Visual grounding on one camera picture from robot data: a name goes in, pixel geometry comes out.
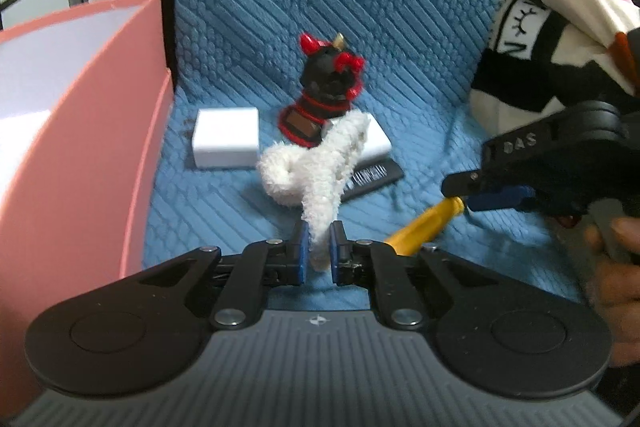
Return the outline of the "person's right hand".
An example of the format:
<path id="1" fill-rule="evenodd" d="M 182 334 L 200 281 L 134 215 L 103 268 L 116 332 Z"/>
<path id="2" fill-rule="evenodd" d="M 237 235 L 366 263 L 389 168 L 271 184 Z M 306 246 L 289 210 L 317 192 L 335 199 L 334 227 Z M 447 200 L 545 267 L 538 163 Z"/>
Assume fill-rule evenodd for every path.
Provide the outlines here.
<path id="1" fill-rule="evenodd" d="M 596 262 L 587 294 L 612 333 L 611 365 L 636 364 L 640 339 L 639 267 L 611 260 L 595 225 L 585 231 L 585 239 Z"/>

